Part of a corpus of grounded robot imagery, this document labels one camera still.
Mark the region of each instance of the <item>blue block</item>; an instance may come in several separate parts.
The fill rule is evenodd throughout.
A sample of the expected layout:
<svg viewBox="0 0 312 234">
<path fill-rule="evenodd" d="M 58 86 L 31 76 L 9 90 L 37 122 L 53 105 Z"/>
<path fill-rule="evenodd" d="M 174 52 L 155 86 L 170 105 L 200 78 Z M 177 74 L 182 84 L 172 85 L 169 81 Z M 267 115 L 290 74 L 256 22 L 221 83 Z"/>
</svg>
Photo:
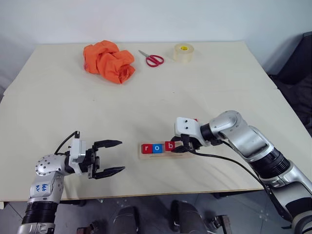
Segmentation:
<svg viewBox="0 0 312 234">
<path fill-rule="evenodd" d="M 161 154 L 162 152 L 162 144 L 153 144 L 153 154 Z"/>
</svg>

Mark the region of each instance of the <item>white table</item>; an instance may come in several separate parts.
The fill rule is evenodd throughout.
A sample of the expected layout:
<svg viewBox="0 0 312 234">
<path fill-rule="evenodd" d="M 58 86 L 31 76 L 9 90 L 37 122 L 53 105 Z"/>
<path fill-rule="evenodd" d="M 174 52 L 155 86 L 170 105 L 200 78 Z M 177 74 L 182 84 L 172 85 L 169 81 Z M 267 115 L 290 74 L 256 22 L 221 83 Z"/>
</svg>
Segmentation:
<svg viewBox="0 0 312 234">
<path fill-rule="evenodd" d="M 0 149 L 5 165 L 0 171 L 0 200 L 26 200 L 37 159 L 54 152 L 74 130 L 81 131 L 87 147 L 103 139 L 123 141 L 98 154 L 102 168 L 126 169 L 100 180 L 67 176 L 64 199 L 261 189 L 241 168 L 220 159 L 138 158 L 139 142 L 173 136 L 177 116 L 207 123 L 229 109 L 238 110 L 311 179 L 311 138 L 244 44 L 192 44 L 211 52 L 198 52 L 202 58 L 195 54 L 186 65 L 165 57 L 166 63 L 158 68 L 147 67 L 136 50 L 164 55 L 173 44 L 122 44 L 120 48 L 127 48 L 136 57 L 136 73 L 124 85 L 83 71 L 84 45 L 39 46 L 0 104 Z M 236 59 L 231 55 L 234 52 L 240 54 Z M 228 76 L 222 81 L 220 74 Z M 224 146 L 202 151 L 246 165 Z"/>
</svg>

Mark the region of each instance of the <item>red block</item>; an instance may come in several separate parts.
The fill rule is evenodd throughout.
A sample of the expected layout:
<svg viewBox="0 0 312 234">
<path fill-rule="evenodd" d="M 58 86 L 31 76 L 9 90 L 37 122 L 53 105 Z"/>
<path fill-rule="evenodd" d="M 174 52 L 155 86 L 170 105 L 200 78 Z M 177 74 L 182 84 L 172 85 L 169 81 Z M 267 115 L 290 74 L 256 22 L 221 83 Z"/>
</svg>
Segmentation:
<svg viewBox="0 0 312 234">
<path fill-rule="evenodd" d="M 171 151 L 176 148 L 176 144 L 174 141 L 165 141 L 165 150 Z"/>
<path fill-rule="evenodd" d="M 142 154 L 152 154 L 153 144 L 142 144 Z"/>
</svg>

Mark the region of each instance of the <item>red scissors handle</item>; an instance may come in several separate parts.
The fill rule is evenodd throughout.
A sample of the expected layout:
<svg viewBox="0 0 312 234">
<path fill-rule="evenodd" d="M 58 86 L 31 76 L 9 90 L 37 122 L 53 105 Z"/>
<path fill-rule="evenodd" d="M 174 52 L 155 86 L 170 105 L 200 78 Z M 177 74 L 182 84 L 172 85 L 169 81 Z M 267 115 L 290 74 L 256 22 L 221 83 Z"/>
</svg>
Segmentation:
<svg viewBox="0 0 312 234">
<path fill-rule="evenodd" d="M 150 67 L 157 67 L 164 63 L 164 58 L 158 55 L 149 55 L 146 57 L 146 63 Z"/>
</svg>

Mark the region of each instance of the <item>scissors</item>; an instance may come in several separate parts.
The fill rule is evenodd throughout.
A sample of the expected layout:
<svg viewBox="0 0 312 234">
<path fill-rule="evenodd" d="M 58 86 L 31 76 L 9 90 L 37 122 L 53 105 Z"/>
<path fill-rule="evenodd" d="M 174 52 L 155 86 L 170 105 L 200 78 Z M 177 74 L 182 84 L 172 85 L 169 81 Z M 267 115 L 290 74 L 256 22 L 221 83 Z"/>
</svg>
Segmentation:
<svg viewBox="0 0 312 234">
<path fill-rule="evenodd" d="M 150 67 L 158 67 L 159 65 L 163 64 L 164 61 L 165 61 L 164 58 L 161 57 L 161 56 L 158 56 L 158 55 L 148 55 L 148 54 L 146 54 L 146 53 L 144 53 L 143 51 L 140 51 L 140 50 L 139 50 L 139 52 L 146 57 L 145 61 L 146 61 L 147 65 L 149 65 Z"/>
</svg>

